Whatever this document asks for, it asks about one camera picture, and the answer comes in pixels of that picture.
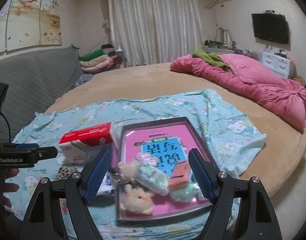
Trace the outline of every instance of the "leopard print fabric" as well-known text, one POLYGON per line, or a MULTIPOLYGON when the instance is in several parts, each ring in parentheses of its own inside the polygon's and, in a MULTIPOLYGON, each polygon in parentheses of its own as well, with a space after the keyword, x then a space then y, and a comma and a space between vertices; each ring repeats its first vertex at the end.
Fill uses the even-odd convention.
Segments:
POLYGON ((66 179, 71 176, 74 172, 77 172, 76 167, 61 167, 57 172, 55 180, 66 179))

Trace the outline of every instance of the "stack of blankets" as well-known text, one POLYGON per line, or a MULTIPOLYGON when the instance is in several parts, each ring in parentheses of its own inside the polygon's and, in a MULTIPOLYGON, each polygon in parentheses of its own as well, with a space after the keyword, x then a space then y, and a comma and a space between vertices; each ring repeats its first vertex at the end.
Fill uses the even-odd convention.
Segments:
POLYGON ((79 57, 79 61, 84 73, 97 74, 117 68, 123 59, 116 55, 112 45, 106 44, 101 49, 79 57))

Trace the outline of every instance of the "pink comforter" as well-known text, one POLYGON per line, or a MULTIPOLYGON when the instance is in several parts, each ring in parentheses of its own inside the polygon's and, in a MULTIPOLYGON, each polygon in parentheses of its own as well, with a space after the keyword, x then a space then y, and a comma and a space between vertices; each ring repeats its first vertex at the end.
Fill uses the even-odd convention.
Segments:
POLYGON ((171 70, 193 73, 214 81, 237 94, 255 100, 259 105, 283 118, 298 130, 304 130, 306 118, 306 89, 298 82, 282 79, 258 61, 237 54, 219 55, 233 73, 212 67, 191 55, 177 58, 171 70))

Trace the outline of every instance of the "white curtain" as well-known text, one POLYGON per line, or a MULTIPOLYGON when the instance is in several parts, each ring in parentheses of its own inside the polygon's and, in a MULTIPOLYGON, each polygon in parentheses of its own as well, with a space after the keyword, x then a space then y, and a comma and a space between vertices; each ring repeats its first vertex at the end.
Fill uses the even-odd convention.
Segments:
POLYGON ((197 0, 108 0, 111 40, 129 65, 171 62, 201 46, 197 0))

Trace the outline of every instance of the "white cabinet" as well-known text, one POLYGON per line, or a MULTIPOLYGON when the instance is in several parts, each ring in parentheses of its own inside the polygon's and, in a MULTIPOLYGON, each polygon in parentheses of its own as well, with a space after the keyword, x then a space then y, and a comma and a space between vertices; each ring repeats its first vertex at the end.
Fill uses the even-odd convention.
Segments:
POLYGON ((279 77, 293 78, 295 65, 289 59, 263 52, 260 62, 279 77))

